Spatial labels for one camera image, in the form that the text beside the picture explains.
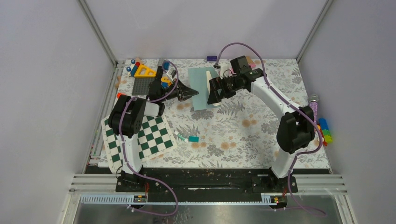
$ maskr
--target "gray wall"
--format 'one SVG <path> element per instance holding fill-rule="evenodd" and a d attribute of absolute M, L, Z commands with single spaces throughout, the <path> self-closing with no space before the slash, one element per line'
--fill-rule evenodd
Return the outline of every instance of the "gray wall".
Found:
<path fill-rule="evenodd" d="M 53 224 L 112 65 L 76 0 L 0 3 L 0 223 Z"/>
<path fill-rule="evenodd" d="M 300 63 L 361 224 L 394 223 L 396 1 L 336 0 Z"/>
<path fill-rule="evenodd" d="M 206 58 L 231 42 L 295 58 L 326 0 L 87 0 L 118 59 Z M 242 46 L 223 56 L 253 54 Z"/>

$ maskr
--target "table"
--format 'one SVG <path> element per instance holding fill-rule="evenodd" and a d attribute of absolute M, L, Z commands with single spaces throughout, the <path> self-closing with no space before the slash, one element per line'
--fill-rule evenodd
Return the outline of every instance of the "table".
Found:
<path fill-rule="evenodd" d="M 187 86 L 190 85 L 188 68 L 212 67 L 214 64 L 203 59 L 170 60 L 177 66 L 179 78 Z M 158 60 L 143 62 L 156 70 Z M 256 68 L 261 68 L 259 60 L 254 62 Z M 304 83 L 295 59 L 269 59 L 264 60 L 264 63 L 269 79 L 279 90 L 294 102 L 302 106 L 308 105 Z M 133 85 L 134 78 L 124 68 L 117 93 L 132 95 Z M 269 168 L 278 155 L 278 120 L 258 97 L 247 90 L 238 91 L 232 98 L 224 99 L 220 108 L 210 110 L 194 111 L 192 99 L 184 102 L 172 99 L 164 103 L 166 108 L 163 116 L 171 129 L 178 130 L 185 136 L 198 136 L 199 142 L 178 140 L 176 149 L 143 162 L 144 167 Z M 315 137 L 309 144 L 307 150 L 317 147 L 316 139 Z M 299 156 L 295 165 L 295 168 L 329 167 L 323 148 L 315 154 Z"/>

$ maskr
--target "yellow toy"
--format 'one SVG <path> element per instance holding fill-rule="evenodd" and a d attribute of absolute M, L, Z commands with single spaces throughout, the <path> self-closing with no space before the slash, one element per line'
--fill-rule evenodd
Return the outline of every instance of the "yellow toy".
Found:
<path fill-rule="evenodd" d="M 151 68 L 145 66 L 145 65 L 140 65 L 135 73 L 135 78 L 150 78 L 150 77 L 155 77 L 156 72 L 152 70 Z"/>
<path fill-rule="evenodd" d="M 168 79 L 168 77 L 162 77 L 161 82 L 166 83 L 168 86 L 172 85 L 172 82 Z"/>

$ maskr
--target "blue block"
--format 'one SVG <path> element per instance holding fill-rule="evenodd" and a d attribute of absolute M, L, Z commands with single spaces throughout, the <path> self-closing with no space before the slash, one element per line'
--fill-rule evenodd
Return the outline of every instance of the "blue block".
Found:
<path fill-rule="evenodd" d="M 206 60 L 209 62 L 215 62 L 217 61 L 217 56 L 207 56 Z"/>
<path fill-rule="evenodd" d="M 169 62 L 165 62 L 165 63 L 163 64 L 163 69 L 169 70 Z"/>
<path fill-rule="evenodd" d="M 134 68 L 133 68 L 132 71 L 131 71 L 131 76 L 132 76 L 132 77 L 135 76 L 135 73 L 136 73 L 138 67 L 139 67 L 139 66 L 136 66 L 136 64 L 135 64 Z"/>
<path fill-rule="evenodd" d="M 188 137 L 188 141 L 190 141 L 190 142 L 199 142 L 199 137 L 190 136 L 190 137 Z"/>
<path fill-rule="evenodd" d="M 327 122 L 324 118 L 319 118 L 319 124 L 322 130 L 329 130 L 329 127 L 327 126 Z"/>

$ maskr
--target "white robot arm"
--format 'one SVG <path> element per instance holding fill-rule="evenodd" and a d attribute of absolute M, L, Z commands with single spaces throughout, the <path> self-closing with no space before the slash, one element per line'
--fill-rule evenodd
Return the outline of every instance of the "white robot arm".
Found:
<path fill-rule="evenodd" d="M 220 77 L 209 81 L 211 90 L 208 104 L 218 103 L 223 98 L 230 98 L 239 89 L 247 89 L 260 98 L 279 119 L 279 129 L 276 138 L 280 150 L 275 163 L 271 167 L 271 171 L 274 178 L 285 178 L 296 154 L 301 152 L 314 139 L 314 128 L 304 117 L 290 108 L 290 105 L 296 108 L 299 108 L 300 105 L 290 100 L 269 81 L 272 88 L 283 98 L 287 99 L 289 104 L 284 103 L 275 95 L 273 90 L 266 84 L 263 78 L 263 71 L 261 69 L 252 70 L 245 56 L 231 60 L 231 66 L 235 74 L 228 77 L 220 75 Z M 313 111 L 309 106 L 300 107 L 300 110 L 313 119 Z"/>

